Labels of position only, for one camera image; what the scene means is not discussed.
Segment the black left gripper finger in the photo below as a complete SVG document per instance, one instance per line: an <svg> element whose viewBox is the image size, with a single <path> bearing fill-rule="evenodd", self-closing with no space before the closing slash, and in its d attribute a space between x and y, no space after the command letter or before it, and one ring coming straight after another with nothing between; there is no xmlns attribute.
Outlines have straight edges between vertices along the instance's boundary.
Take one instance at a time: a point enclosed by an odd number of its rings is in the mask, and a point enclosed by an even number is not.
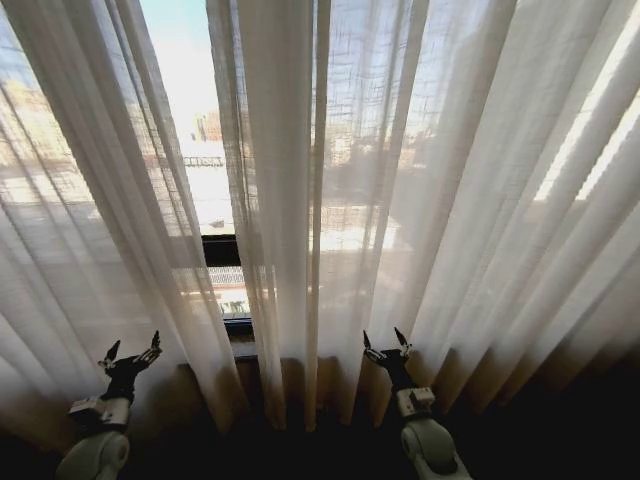
<svg viewBox="0 0 640 480"><path fill-rule="evenodd" d="M137 363L154 363L160 354L162 353L162 349L160 346L160 335L159 331L156 330L151 339L150 346L141 354L136 357Z"/></svg>
<svg viewBox="0 0 640 480"><path fill-rule="evenodd" d="M121 344L120 340L115 341L114 344L107 350L104 358L98 362L98 365L103 370L111 370L115 367L116 357L118 354L120 344Z"/></svg>

